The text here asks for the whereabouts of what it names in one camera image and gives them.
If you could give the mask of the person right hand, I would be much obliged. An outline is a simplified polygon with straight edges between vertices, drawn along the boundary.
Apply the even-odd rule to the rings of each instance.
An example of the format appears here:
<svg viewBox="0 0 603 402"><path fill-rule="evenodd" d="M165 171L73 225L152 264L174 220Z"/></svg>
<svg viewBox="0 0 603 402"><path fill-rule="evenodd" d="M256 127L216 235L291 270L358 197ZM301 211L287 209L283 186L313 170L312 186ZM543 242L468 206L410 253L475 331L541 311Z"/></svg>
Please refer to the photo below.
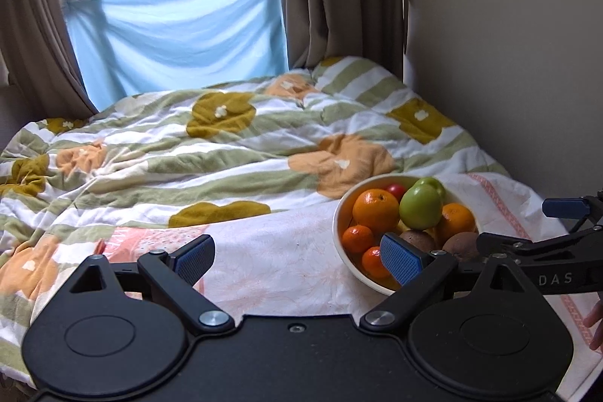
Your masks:
<svg viewBox="0 0 603 402"><path fill-rule="evenodd" d="M598 350L603 343L603 298L602 293L599 293L599 300L594 305L593 309L583 320L584 327L590 329L591 327L597 327L595 330L592 340L590 341L590 349L593 351Z"/></svg>

